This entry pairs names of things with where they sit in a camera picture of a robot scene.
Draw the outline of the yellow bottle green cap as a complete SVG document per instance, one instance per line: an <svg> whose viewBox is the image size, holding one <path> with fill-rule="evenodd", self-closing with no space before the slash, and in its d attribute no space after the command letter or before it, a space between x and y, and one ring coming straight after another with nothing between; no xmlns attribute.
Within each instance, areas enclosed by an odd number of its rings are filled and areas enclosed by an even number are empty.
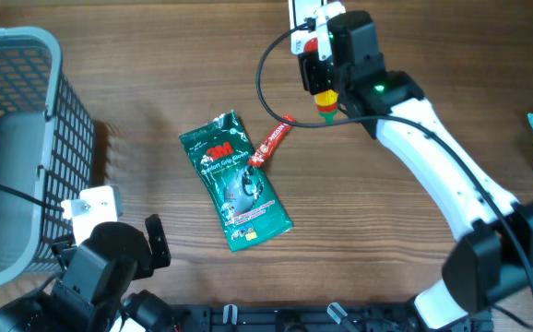
<svg viewBox="0 0 533 332"><path fill-rule="evenodd" d="M313 53L317 49L318 41L316 38L307 41L303 46L305 53ZM317 93L314 95L314 103L319 115L325 119L327 124L331 124L338 113L338 94L332 89Z"/></svg>

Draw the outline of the red coffee stick sachet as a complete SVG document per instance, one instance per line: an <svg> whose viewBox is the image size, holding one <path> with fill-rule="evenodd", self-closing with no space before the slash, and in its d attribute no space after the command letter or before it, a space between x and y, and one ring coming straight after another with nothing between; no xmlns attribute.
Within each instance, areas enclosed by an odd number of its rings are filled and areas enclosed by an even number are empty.
<svg viewBox="0 0 533 332"><path fill-rule="evenodd" d="M254 167L261 167L268 159L270 159L282 142L284 137L292 128L290 123L294 123L295 119L290 115L283 116L284 122L279 122L278 125L266 137L263 143L255 150L255 153L248 160L248 164Z"/></svg>

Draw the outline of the green 3M gloves packet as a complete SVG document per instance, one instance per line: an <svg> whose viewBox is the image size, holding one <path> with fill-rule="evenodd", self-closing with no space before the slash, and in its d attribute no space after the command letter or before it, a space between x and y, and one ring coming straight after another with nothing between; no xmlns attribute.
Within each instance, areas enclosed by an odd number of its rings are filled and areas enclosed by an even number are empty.
<svg viewBox="0 0 533 332"><path fill-rule="evenodd" d="M179 139L212 199L232 252L292 229L267 175L249 163L255 150L235 112L223 113Z"/></svg>

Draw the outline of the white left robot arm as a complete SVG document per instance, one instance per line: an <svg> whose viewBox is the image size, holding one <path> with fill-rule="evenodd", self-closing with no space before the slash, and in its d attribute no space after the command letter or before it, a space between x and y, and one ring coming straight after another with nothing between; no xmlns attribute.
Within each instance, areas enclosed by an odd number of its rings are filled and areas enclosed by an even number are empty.
<svg viewBox="0 0 533 332"><path fill-rule="evenodd" d="M82 243L54 244L62 270L0 308L0 331L108 331L130 283L171 264L158 215L146 232L118 221L94 227Z"/></svg>

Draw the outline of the white barcode scanner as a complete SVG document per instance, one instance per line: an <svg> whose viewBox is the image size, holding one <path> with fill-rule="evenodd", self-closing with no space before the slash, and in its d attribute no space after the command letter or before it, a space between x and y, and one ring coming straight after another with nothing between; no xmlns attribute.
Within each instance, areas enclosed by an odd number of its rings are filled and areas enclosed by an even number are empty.
<svg viewBox="0 0 533 332"><path fill-rule="evenodd" d="M289 0L290 28L294 29L311 18L315 11L327 4L327 0ZM294 55L304 52L305 44L316 38L316 33L309 30L298 30L290 35L290 50Z"/></svg>

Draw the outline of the grey plastic basket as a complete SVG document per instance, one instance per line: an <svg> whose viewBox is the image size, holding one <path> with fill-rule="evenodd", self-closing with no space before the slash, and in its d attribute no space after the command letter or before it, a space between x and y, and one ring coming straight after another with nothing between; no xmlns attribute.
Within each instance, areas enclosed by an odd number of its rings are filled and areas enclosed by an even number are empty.
<svg viewBox="0 0 533 332"><path fill-rule="evenodd" d="M58 268L53 242L72 231L60 204L90 187L95 143L58 40L0 28L0 286Z"/></svg>

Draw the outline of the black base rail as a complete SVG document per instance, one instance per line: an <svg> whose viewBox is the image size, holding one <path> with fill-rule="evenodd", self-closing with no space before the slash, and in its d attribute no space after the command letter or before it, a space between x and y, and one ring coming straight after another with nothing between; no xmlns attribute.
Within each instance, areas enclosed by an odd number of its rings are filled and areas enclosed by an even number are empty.
<svg viewBox="0 0 533 332"><path fill-rule="evenodd" d="M362 306L243 307L207 305L172 307L175 331L428 331L412 302L378 302Z"/></svg>

